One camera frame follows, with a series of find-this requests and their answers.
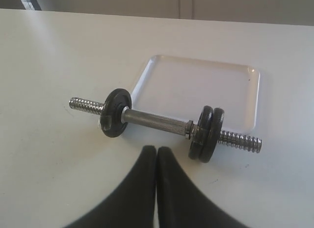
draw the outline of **white tray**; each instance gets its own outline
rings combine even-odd
[[[224,130],[249,133],[256,122],[260,73],[249,66],[156,55],[131,97],[133,109],[198,121],[204,105],[225,110]]]

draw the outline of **white table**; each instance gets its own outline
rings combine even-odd
[[[109,139],[96,115],[70,110],[130,90],[155,54],[261,71],[260,154],[189,144],[142,127]],[[104,199],[141,147],[167,145],[196,185],[252,228],[314,226],[314,27],[0,10],[0,227],[61,227]]]

